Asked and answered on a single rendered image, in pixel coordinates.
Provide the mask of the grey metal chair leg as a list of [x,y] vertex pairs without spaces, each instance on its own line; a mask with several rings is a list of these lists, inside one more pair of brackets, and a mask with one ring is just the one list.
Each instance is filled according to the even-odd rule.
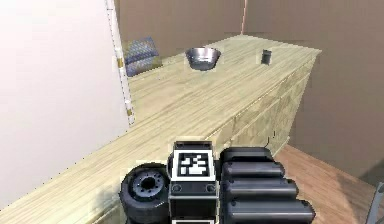
[[369,208],[366,224],[384,224],[384,215],[382,217],[379,216],[380,204],[383,199],[384,182],[379,182]]

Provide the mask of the small black cup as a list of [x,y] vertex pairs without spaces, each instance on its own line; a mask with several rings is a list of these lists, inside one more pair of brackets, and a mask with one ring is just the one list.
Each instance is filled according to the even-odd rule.
[[270,50],[264,49],[262,52],[261,63],[269,65],[271,62],[271,56],[272,56],[272,52]]

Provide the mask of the pale wooden chest of drawers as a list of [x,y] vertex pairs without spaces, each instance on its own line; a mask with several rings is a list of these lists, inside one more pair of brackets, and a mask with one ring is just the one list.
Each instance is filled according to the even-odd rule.
[[[319,50],[246,35],[213,46],[221,56],[210,71],[191,69],[179,54],[130,78],[129,132],[1,210],[0,224],[124,224],[125,174],[165,161],[176,140],[210,140],[217,151],[282,149]],[[264,49],[269,65],[261,63]]]

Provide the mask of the silver metal bowl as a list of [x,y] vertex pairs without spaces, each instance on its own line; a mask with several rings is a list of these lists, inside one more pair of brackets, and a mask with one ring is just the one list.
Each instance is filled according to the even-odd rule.
[[216,48],[198,47],[188,49],[185,56],[192,69],[208,71],[216,66],[221,52]]

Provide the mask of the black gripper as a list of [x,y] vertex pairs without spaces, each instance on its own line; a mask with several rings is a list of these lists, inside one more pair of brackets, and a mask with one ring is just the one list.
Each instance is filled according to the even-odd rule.
[[164,164],[152,162],[133,168],[119,192],[125,224],[169,224],[169,184]]

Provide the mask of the white room door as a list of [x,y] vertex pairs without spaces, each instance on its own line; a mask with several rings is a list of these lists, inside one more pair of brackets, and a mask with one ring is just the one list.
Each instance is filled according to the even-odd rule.
[[133,122],[114,0],[0,0],[0,209]]

